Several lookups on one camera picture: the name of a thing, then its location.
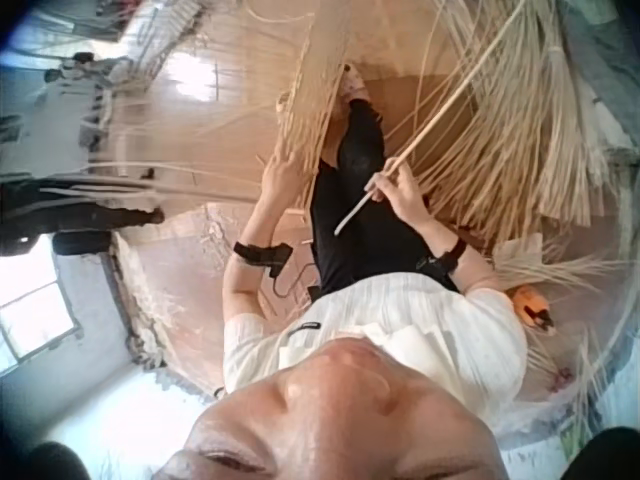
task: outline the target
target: black wrist strap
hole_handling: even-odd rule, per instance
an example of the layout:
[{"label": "black wrist strap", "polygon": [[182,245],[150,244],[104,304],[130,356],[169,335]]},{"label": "black wrist strap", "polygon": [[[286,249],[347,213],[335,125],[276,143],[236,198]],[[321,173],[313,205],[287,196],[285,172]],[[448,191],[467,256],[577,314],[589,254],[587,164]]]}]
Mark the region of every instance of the black wrist strap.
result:
[{"label": "black wrist strap", "polygon": [[233,251],[252,267],[268,267],[269,276],[277,278],[293,253],[293,248],[286,243],[276,247],[256,247],[236,242]]},{"label": "black wrist strap", "polygon": [[423,258],[418,262],[417,269],[423,270],[427,265],[435,267],[442,275],[451,275],[458,268],[460,257],[467,250],[467,242],[458,238],[450,252],[445,252],[440,258]]}]

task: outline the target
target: sleeve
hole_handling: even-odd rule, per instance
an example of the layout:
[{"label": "sleeve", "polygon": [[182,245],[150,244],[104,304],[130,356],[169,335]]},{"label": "sleeve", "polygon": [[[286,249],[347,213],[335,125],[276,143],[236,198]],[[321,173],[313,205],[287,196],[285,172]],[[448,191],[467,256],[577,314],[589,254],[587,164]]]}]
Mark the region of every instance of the sleeve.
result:
[{"label": "sleeve", "polygon": [[223,375],[227,392],[273,373],[276,341],[277,336],[267,331],[266,319],[259,315],[244,313],[225,323]]},{"label": "sleeve", "polygon": [[513,402],[527,365],[527,340],[504,293],[478,289],[459,297],[451,315],[465,398],[490,425]]}]

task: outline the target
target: black pants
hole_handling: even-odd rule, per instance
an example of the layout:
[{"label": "black pants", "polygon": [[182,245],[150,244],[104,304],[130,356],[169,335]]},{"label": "black pants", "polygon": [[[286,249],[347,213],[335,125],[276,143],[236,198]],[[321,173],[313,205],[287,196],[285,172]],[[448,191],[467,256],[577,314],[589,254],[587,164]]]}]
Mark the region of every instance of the black pants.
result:
[{"label": "black pants", "polygon": [[[385,163],[377,113],[364,100],[353,100],[350,107],[349,126],[338,150],[338,169],[320,162],[311,203],[313,254],[323,295],[375,275],[416,273],[420,260],[432,256],[420,235],[398,219],[388,202],[367,202],[340,236],[334,236],[338,223]],[[446,276],[428,270],[420,273],[457,291]]]},{"label": "black pants", "polygon": [[640,478],[640,433],[630,428],[606,430],[571,462],[562,480]]}]

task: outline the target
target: eye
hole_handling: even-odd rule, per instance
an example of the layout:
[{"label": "eye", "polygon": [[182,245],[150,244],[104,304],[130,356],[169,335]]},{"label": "eye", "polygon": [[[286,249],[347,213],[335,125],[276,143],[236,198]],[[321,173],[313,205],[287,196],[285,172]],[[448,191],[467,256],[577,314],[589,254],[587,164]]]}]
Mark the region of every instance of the eye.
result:
[{"label": "eye", "polygon": [[243,473],[261,473],[264,471],[263,468],[257,467],[255,465],[250,464],[244,459],[239,459],[235,456],[232,456],[228,453],[216,453],[207,455],[206,458],[209,460],[216,462],[220,465],[223,465],[231,470],[236,470],[238,472]]}]

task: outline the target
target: person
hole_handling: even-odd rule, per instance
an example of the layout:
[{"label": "person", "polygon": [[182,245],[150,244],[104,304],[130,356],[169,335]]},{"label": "person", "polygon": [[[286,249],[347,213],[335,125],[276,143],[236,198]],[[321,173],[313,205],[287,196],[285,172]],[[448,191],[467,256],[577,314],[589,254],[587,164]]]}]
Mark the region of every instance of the person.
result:
[{"label": "person", "polygon": [[56,232],[109,231],[160,224],[164,212],[109,208],[83,195],[74,187],[91,181],[69,182],[26,176],[0,178],[0,256],[28,253],[40,235]]},{"label": "person", "polygon": [[[274,333],[258,299],[263,269],[231,256],[229,395],[158,479],[507,478],[490,427],[524,377],[511,301],[482,255],[430,214],[408,166],[381,173],[380,117],[352,66],[340,98],[350,112],[337,168],[320,161],[311,202],[322,296]],[[276,150],[241,245],[271,245],[308,181],[299,165]],[[366,189],[375,201],[336,237]],[[440,262],[454,250],[457,261]]]}]

